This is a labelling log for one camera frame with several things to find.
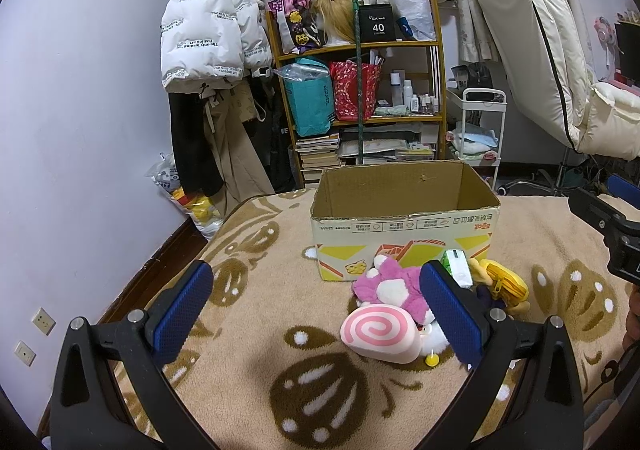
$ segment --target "white utility cart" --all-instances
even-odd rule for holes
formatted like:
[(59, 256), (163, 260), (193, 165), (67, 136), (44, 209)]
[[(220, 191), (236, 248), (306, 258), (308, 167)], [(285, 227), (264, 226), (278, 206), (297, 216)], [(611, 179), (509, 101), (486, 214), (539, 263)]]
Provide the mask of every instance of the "white utility cart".
[[(478, 102), (473, 100), (474, 93), (493, 93), (502, 96), (502, 103), (499, 102)], [(482, 112), (501, 112), (500, 120), (500, 136), (498, 136), (498, 156), (496, 159), (478, 159), (477, 157), (465, 156), (457, 152), (453, 145), (449, 145), (448, 154), (454, 159), (464, 161), (472, 167), (488, 167), (495, 168), (494, 181), (492, 183), (491, 190), (495, 191), (495, 183), (498, 179), (498, 168), (500, 167), (500, 159), (502, 157), (502, 136), (504, 134), (504, 118), (507, 112), (507, 96), (504, 92), (496, 89), (465, 89), (462, 93), (462, 98), (459, 94), (453, 90), (447, 89), (447, 103), (453, 104), (462, 110), (462, 138), (461, 144), (465, 143), (465, 127), (466, 127), (466, 114), (473, 110), (480, 110)]]

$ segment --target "teal shopping bag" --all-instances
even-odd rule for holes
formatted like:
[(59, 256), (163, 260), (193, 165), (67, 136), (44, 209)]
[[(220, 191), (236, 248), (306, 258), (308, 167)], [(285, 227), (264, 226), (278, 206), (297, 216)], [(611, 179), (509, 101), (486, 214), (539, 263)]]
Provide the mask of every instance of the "teal shopping bag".
[[(309, 58), (298, 58), (296, 63), (329, 68)], [(289, 107), (299, 136), (325, 134), (334, 118), (334, 88), (331, 77), (326, 76), (306, 82), (284, 80)]]

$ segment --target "metal screw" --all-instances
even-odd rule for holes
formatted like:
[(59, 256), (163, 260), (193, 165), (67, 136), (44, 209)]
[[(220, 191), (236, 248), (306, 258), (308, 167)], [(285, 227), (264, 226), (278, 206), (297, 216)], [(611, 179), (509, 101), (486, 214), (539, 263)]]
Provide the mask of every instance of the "metal screw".
[(142, 311), (142, 309), (134, 309), (127, 315), (127, 320), (129, 320), (129, 322), (131, 322), (132, 324), (135, 324), (137, 322), (140, 322), (144, 317), (145, 312)]
[(496, 322), (503, 322), (507, 318), (507, 313), (505, 313), (502, 309), (495, 308), (489, 311), (489, 316)]
[(562, 319), (559, 316), (553, 315), (549, 319), (549, 322), (551, 322), (551, 325), (553, 327), (555, 327), (556, 329), (560, 329), (560, 328), (564, 327), (564, 322), (562, 321)]
[(69, 324), (69, 327), (71, 327), (74, 331), (78, 331), (78, 329), (81, 328), (83, 325), (84, 325), (84, 319), (77, 317), (71, 321), (71, 324)]

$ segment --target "pink swirl roll plush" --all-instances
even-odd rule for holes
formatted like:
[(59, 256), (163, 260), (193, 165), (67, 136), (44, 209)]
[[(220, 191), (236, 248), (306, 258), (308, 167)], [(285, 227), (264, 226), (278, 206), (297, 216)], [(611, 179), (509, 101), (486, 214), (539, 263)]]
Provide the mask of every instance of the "pink swirl roll plush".
[(420, 333), (411, 315), (387, 304), (356, 309), (342, 324), (340, 338), (361, 356), (394, 364), (414, 361), (422, 348)]

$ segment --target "white wall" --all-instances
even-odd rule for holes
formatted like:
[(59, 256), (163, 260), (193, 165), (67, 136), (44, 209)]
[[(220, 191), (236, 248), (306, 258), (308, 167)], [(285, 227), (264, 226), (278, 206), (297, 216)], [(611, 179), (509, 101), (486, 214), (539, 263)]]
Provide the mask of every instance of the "white wall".
[[(184, 220), (143, 177), (171, 148), (166, 2), (0, 2), (0, 383), (32, 429), (68, 322), (97, 321)], [(31, 324), (40, 306), (49, 337)]]
[[(590, 27), (591, 42), (593, 44), (595, 69), (598, 78), (607, 75), (604, 50), (600, 47), (598, 36), (593, 29), (594, 21), (606, 17), (613, 25), (617, 13), (624, 13), (627, 8), (635, 8), (632, 0), (580, 0), (584, 9), (587, 24)], [(445, 43), (445, 64), (447, 77), (451, 78), (450, 68), (459, 65), (457, 13), (453, 10), (441, 10), (442, 33)], [(506, 92), (507, 98), (513, 102), (506, 75), (501, 64), (490, 64), (494, 87)], [(489, 125), (499, 127), (499, 122), (490, 120)], [(504, 143), (502, 145), (502, 159), (508, 162), (522, 162), (535, 164), (557, 164), (562, 159), (564, 146), (548, 135), (542, 128), (526, 118), (512, 105), (507, 111), (505, 119)]]

